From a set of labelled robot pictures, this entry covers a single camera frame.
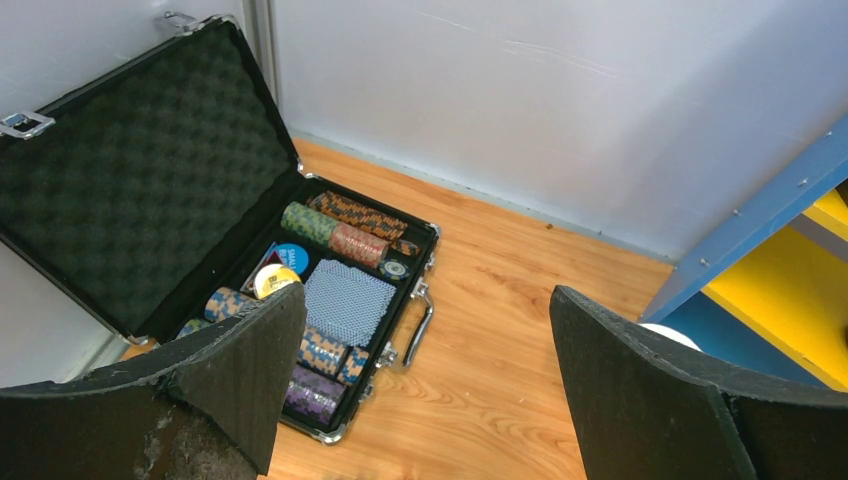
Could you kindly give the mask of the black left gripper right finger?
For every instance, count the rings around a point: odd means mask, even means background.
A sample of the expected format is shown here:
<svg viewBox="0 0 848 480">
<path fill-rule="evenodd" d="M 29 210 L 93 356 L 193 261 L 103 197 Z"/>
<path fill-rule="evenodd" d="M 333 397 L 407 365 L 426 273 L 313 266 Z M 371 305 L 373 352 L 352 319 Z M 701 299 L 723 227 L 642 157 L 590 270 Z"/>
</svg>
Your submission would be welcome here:
<svg viewBox="0 0 848 480">
<path fill-rule="evenodd" d="M 843 479 L 847 396 L 698 352 L 556 287 L 550 320 L 591 479 Z"/>
</svg>

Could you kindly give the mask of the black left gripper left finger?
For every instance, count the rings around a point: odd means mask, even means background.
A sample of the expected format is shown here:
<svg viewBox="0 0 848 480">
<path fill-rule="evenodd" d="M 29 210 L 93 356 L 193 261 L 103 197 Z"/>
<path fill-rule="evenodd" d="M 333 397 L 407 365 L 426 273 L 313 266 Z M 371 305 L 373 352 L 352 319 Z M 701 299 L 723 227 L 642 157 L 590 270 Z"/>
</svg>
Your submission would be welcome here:
<svg viewBox="0 0 848 480">
<path fill-rule="evenodd" d="M 305 327 L 300 284 L 76 380 L 1 392 L 5 479 L 254 479 Z"/>
</svg>

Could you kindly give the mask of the blue shelf with coloured boards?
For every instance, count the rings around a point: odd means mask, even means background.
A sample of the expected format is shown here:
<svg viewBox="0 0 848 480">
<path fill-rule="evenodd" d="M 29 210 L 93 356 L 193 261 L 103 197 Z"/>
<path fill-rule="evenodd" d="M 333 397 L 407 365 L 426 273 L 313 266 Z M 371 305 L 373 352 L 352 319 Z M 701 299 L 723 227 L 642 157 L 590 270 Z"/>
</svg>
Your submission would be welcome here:
<svg viewBox="0 0 848 480">
<path fill-rule="evenodd" d="M 846 180 L 840 119 L 684 256 L 640 322 L 740 367 L 845 390 Z"/>
</svg>

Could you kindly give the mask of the yellow big blind button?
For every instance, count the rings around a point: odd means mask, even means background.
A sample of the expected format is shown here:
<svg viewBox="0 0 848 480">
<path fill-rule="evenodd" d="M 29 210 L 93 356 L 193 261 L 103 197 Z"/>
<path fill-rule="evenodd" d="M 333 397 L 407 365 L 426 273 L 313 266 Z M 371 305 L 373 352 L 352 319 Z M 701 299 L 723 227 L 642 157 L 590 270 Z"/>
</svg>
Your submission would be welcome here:
<svg viewBox="0 0 848 480">
<path fill-rule="evenodd" d="M 253 291 L 255 297 L 262 300 L 293 283 L 301 283 L 299 275 L 294 270 L 283 264 L 268 264 L 256 273 Z"/>
</svg>

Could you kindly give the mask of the plain white paper towel roll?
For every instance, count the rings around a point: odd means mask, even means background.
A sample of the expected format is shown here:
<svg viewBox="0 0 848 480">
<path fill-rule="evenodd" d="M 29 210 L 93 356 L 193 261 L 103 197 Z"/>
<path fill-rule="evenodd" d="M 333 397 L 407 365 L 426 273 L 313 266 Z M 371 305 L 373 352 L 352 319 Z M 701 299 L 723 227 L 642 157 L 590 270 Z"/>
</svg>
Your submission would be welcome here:
<svg viewBox="0 0 848 480">
<path fill-rule="evenodd" d="M 702 349 L 691 338 L 673 328 L 658 323 L 640 323 L 640 326 L 688 348 L 702 352 Z"/>
</svg>

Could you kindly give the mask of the blue playing card deck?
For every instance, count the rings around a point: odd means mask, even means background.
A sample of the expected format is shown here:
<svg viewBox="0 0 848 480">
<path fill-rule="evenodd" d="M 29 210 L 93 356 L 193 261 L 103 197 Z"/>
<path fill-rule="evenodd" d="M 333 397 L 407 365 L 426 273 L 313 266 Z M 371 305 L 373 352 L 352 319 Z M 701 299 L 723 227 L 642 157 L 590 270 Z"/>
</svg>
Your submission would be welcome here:
<svg viewBox="0 0 848 480">
<path fill-rule="evenodd" d="M 344 344 L 366 347 L 396 287 L 337 260 L 321 260 L 305 285 L 307 324 Z"/>
</svg>

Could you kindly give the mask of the blue small blind button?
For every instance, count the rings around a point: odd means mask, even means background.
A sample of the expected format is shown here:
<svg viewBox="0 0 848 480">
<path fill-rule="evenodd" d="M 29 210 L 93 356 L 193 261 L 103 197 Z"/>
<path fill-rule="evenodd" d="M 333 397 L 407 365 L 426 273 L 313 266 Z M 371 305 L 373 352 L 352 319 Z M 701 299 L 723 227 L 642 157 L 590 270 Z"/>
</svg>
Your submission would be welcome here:
<svg viewBox="0 0 848 480">
<path fill-rule="evenodd" d="M 306 249 L 298 244 L 284 243 L 274 247 L 274 252 L 282 263 L 296 274 L 303 274 L 310 263 L 310 256 Z"/>
</svg>

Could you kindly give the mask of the black poker chip case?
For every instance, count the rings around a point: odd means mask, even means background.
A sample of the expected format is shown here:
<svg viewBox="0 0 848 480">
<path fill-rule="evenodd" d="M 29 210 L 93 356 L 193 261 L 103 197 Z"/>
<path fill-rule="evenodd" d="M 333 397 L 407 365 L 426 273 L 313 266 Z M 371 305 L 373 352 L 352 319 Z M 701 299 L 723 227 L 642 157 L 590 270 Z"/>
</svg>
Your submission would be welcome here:
<svg viewBox="0 0 848 480">
<path fill-rule="evenodd" d="M 304 285 L 330 259 L 395 286 L 366 347 L 307 324 L 280 420 L 335 444 L 395 360 L 408 302 L 429 296 L 440 229 L 303 171 L 233 18 L 164 20 L 171 39 L 3 121 L 2 241 L 134 343 L 234 315 L 279 244 L 309 253 Z"/>
</svg>

